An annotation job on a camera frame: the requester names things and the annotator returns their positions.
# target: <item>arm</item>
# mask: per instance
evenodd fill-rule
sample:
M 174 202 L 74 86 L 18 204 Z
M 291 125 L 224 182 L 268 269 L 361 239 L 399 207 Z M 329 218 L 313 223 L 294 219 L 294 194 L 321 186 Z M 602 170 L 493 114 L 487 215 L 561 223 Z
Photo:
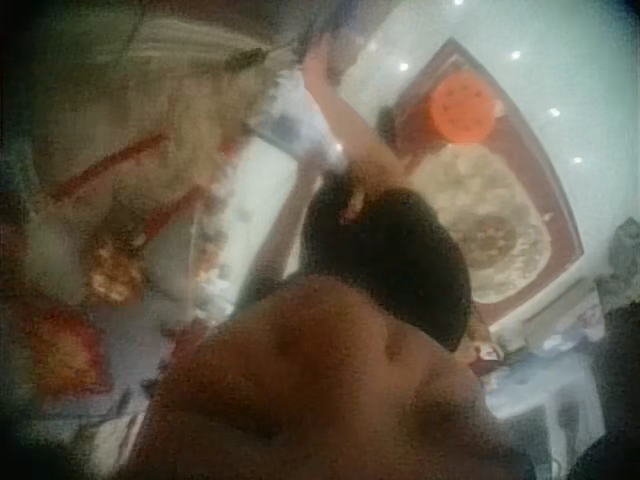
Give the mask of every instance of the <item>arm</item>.
M 368 198 L 375 198 L 404 186 L 404 169 L 393 151 L 331 86 L 327 78 L 329 42 L 325 36 L 305 59 L 305 85 L 349 157 L 355 183 Z
M 293 188 L 249 269 L 249 276 L 237 302 L 239 307 L 269 295 L 284 277 L 293 242 L 319 176 L 319 162 L 315 159 L 305 159 L 298 164 L 298 176 Z

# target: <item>raised arm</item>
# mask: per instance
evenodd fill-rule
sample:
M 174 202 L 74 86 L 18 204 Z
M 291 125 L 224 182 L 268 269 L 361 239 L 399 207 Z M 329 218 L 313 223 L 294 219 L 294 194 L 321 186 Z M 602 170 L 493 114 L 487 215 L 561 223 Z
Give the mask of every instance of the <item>raised arm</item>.
M 356 187 L 373 198 L 385 190 L 405 186 L 404 169 L 397 156 L 330 84 L 330 42 L 331 37 L 325 35 L 309 51 L 304 62 L 305 85 L 349 158 Z

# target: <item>decorative ceiling panel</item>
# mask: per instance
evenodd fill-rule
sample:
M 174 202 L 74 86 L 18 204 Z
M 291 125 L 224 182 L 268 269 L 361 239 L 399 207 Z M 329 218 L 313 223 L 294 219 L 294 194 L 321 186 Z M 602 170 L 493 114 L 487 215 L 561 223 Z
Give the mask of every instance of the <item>decorative ceiling panel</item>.
M 460 243 L 487 323 L 527 302 L 583 255 L 541 143 L 455 40 L 400 96 L 395 118 L 397 150 L 409 160 L 417 190 Z

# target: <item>white ceiling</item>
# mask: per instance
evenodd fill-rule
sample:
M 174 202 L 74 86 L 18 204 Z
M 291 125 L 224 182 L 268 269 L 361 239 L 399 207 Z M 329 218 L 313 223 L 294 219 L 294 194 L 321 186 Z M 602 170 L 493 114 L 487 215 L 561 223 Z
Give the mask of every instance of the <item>white ceiling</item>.
M 597 0 L 406 0 L 343 81 L 343 96 L 373 124 L 378 109 L 393 104 L 453 37 L 529 121 L 564 187 L 585 255 L 499 322 L 503 326 L 532 315 L 578 278 L 606 269 L 615 227 L 638 215 L 638 37 L 632 18 L 614 6 Z M 550 113 L 554 108 L 559 116 Z M 246 260 L 234 272 L 232 297 L 247 256 L 257 250 L 292 180 L 293 165 L 284 154 L 256 143 L 247 157 L 256 156 L 262 166 L 269 163 L 269 182 L 264 168 L 248 163 L 238 174 L 234 208 L 250 211 L 251 218 L 238 227 L 250 238 L 231 252 Z

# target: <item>person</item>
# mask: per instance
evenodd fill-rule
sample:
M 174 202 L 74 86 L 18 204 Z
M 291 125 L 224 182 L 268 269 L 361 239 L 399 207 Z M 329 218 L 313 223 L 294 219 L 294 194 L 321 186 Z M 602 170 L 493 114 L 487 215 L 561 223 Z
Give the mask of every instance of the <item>person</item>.
M 454 351 L 472 307 L 460 248 L 409 188 L 404 166 L 391 148 L 331 85 L 330 42 L 325 35 L 311 49 L 303 73 L 307 90 L 349 159 L 349 170 L 325 174 L 323 187 L 313 196 L 322 155 L 310 152 L 299 162 L 297 181 L 254 260 L 237 311 L 281 287 L 306 209 L 301 265 L 292 278 L 339 278 Z
M 311 83 L 325 53 L 305 64 Z M 464 330 L 467 307 L 456 303 L 468 301 L 459 251 L 405 189 L 391 151 L 335 93 L 308 87 L 351 173 L 312 200 L 303 267 L 284 283 L 284 262 L 265 259 L 286 258 L 292 235 L 267 239 L 235 318 L 158 386 L 122 476 L 523 478 L 526 461 L 504 441 L 479 380 L 447 351 Z M 308 160 L 290 208 L 313 195 L 317 162 Z M 274 231 L 297 222 L 281 214 Z M 354 247 L 367 250 L 356 261 Z M 398 282 L 387 288 L 396 263 L 408 277 L 387 278 Z M 420 308 L 403 307 L 416 299 Z

